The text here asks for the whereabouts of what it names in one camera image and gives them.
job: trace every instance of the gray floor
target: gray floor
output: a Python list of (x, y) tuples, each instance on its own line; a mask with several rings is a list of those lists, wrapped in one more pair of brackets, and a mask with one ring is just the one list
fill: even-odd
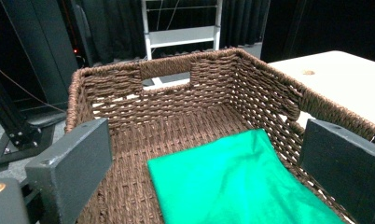
[[(261, 43), (257, 43), (253, 46), (249, 47), (243, 47), (244, 50), (246, 50), (248, 53), (260, 58), (260, 52), (261, 52)], [(167, 77), (162, 77), (161, 81), (162, 82), (171, 82), (171, 81), (176, 81), (179, 79), (186, 79), (188, 77), (188, 74), (178, 74), (178, 75), (172, 75), (172, 76), (167, 76)], [(46, 120), (52, 119), (54, 116), (46, 116), (40, 119), (33, 119), (31, 120), (32, 123), (41, 123)], [(65, 126), (64, 121), (58, 123), (56, 125), (54, 137), (53, 137), (53, 143), (56, 142), (58, 139), (60, 139), (63, 136), (63, 127)], [(2, 136), (2, 133), (4, 132), (3, 128), (0, 125), (0, 138)], [(24, 171), (24, 166), (27, 164), (31, 159), (25, 159), (22, 161), (16, 161), (12, 162), (9, 165), (9, 168), (6, 171), (0, 172), (0, 178), (5, 178), (5, 177), (11, 177), (11, 178), (16, 178), (19, 181), (22, 181), (25, 177), (25, 171)]]

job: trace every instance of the black curtain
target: black curtain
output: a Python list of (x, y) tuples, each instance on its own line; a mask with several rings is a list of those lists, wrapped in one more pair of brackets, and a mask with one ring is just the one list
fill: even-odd
[[(89, 21), (98, 61), (143, 58), (146, 55), (141, 1), (80, 0)], [(220, 48), (253, 45), (263, 38), (264, 18), (270, 0), (224, 0)], [(214, 6), (216, 0), (164, 0), (147, 2), (147, 8)], [(148, 12), (149, 30), (162, 31), (215, 24), (215, 8), (194, 8)], [(176, 52), (211, 49), (213, 43), (159, 48), (154, 58)]]

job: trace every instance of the green fabric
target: green fabric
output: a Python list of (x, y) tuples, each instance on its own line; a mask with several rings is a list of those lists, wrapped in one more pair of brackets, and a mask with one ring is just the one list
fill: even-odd
[(263, 130), (148, 161), (168, 224), (342, 223), (281, 164)]

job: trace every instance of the brown woven basket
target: brown woven basket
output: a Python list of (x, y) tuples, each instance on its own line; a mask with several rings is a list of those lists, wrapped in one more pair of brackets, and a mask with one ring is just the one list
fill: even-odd
[[(154, 91), (142, 80), (190, 72), (188, 84)], [(307, 89), (241, 49), (78, 70), (67, 132), (109, 118), (113, 165), (79, 223), (162, 223), (146, 161), (247, 129), (263, 128), (285, 167), (344, 221), (346, 211), (297, 166), (300, 111), (370, 140), (375, 125)]]

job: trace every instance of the woven wicker texture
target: woven wicker texture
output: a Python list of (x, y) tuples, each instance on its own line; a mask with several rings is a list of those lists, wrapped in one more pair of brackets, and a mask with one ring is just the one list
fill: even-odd
[[(188, 84), (143, 90), (143, 79), (187, 71)], [(146, 161), (255, 128), (266, 130), (285, 167), (346, 220), (346, 211), (297, 166), (301, 110), (368, 140), (375, 136), (374, 124), (240, 49), (76, 71), (65, 130), (109, 118), (113, 146), (112, 168), (78, 222), (162, 223)]]

